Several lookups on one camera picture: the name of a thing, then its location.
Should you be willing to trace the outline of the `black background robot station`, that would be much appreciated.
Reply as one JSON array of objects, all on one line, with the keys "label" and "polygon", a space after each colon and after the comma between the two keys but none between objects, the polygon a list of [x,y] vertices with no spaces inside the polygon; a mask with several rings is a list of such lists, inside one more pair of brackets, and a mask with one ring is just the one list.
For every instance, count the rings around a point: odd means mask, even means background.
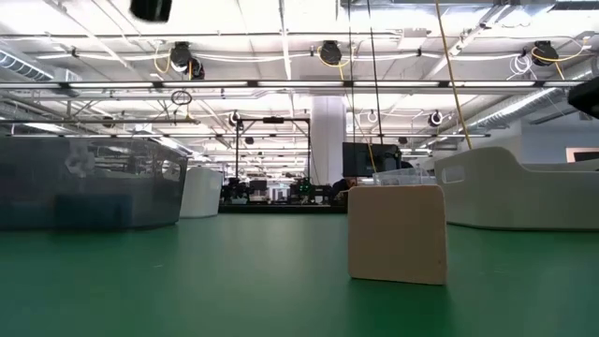
[{"label": "black background robot station", "polygon": [[312,184],[308,178],[281,180],[228,178],[220,192],[224,205],[327,205],[332,186]]}]

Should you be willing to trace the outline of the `white building pillar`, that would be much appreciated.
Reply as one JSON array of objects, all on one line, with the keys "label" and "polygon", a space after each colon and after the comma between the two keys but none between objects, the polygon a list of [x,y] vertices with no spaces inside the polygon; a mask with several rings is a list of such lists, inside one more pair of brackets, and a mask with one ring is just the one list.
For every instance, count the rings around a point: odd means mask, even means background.
[{"label": "white building pillar", "polygon": [[346,105],[340,96],[314,96],[311,114],[311,175],[314,184],[343,177]]}]

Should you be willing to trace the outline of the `black computer monitor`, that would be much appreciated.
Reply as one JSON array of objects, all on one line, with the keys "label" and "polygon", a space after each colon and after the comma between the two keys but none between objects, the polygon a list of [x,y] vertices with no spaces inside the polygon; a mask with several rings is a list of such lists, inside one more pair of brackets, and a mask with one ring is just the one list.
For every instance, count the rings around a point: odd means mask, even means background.
[{"label": "black computer monitor", "polygon": [[343,143],[343,176],[372,177],[374,173],[399,169],[402,154],[396,145]]}]

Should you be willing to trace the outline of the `white plastic bin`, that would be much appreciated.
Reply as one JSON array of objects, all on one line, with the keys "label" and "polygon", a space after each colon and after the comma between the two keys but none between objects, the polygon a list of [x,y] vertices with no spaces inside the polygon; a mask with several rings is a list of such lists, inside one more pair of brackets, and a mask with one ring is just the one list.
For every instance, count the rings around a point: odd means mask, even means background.
[{"label": "white plastic bin", "polygon": [[483,147],[438,159],[436,182],[454,225],[507,230],[599,230],[599,159],[521,164]]},{"label": "white plastic bin", "polygon": [[181,218],[204,218],[218,214],[223,173],[195,167],[186,172]]}]

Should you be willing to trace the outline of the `clear plastic bin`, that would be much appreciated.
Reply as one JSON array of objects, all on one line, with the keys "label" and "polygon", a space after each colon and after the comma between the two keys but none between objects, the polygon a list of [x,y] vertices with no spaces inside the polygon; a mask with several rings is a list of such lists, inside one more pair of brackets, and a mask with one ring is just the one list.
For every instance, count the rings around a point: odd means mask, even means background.
[{"label": "clear plastic bin", "polygon": [[374,173],[376,185],[430,185],[436,184],[436,178],[422,168],[400,168]]}]

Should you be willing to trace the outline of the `thin tan wooden block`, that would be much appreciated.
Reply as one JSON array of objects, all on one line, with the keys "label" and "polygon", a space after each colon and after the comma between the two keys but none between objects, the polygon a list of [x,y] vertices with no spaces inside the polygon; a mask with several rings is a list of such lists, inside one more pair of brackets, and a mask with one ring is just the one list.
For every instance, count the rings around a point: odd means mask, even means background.
[{"label": "thin tan wooden block", "polygon": [[354,187],[348,195],[347,219],[351,277],[446,283],[446,211],[440,186]]}]

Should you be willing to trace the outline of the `long light strip bar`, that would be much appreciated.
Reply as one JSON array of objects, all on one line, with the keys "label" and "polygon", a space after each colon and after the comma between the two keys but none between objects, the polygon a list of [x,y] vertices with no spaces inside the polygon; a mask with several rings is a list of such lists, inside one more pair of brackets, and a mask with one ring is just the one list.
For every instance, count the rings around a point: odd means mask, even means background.
[{"label": "long light strip bar", "polygon": [[[574,87],[582,80],[566,81],[455,81],[459,88],[562,88]],[[451,81],[72,81],[0,82],[0,90],[50,89],[196,89],[196,88],[449,88]]]}]

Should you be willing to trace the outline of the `translucent grey plastic bin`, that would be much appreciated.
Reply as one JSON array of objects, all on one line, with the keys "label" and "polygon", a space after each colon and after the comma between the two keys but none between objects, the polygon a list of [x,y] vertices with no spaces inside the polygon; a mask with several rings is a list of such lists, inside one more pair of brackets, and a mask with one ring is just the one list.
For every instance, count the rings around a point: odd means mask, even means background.
[{"label": "translucent grey plastic bin", "polygon": [[130,229],[180,219],[187,158],[145,139],[0,138],[0,230],[54,225],[58,195],[128,195]]}]

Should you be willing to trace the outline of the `black aluminium table frame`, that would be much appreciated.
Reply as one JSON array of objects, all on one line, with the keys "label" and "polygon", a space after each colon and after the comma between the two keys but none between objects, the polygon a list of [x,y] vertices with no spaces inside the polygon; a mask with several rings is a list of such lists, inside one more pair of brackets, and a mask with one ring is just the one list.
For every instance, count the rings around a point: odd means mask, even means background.
[{"label": "black aluminium table frame", "polygon": [[220,205],[219,213],[251,214],[346,214],[343,206],[330,205],[289,205],[289,204],[243,204]]}]

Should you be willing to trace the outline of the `black background rig frame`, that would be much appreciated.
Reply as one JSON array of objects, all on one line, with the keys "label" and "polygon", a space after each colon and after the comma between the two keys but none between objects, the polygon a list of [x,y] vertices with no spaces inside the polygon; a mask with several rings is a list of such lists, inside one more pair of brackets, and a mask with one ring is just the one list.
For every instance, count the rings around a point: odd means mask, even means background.
[{"label": "black background rig frame", "polygon": [[[249,124],[243,129],[239,127],[241,122],[249,122]],[[240,137],[244,135],[246,131],[248,131],[256,122],[260,122],[264,125],[280,125],[284,123],[291,123],[295,126],[307,139],[307,176],[306,179],[308,182],[311,181],[312,174],[310,171],[312,164],[312,128],[311,128],[311,119],[310,118],[296,118],[296,117],[277,117],[277,116],[269,116],[262,118],[241,118],[238,117],[234,124],[235,130],[235,178],[240,178],[240,169],[239,169],[239,160],[240,160]],[[307,131],[304,131],[302,128],[298,126],[298,122],[304,122],[307,124]]]}]

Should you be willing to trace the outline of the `silver ventilation duct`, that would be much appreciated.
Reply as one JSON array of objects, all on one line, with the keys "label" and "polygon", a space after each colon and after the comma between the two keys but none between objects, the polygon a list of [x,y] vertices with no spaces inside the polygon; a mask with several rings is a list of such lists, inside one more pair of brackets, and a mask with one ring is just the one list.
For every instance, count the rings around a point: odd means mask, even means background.
[{"label": "silver ventilation duct", "polygon": [[468,130],[475,128],[492,129],[545,108],[552,103],[563,101],[568,91],[579,82],[599,76],[599,55],[581,62],[566,70],[566,81],[557,87],[535,89],[526,95],[513,95],[499,103],[480,111],[466,122]]},{"label": "silver ventilation duct", "polygon": [[50,72],[23,60],[10,51],[0,50],[0,68],[12,71],[31,81],[52,81],[54,79]]}]

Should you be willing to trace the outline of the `white framed wall panel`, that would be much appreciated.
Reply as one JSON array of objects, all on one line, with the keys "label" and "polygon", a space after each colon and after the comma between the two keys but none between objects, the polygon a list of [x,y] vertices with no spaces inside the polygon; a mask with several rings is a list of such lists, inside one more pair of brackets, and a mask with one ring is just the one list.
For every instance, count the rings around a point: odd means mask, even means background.
[{"label": "white framed wall panel", "polygon": [[599,159],[599,147],[566,148],[566,162],[575,163]]}]

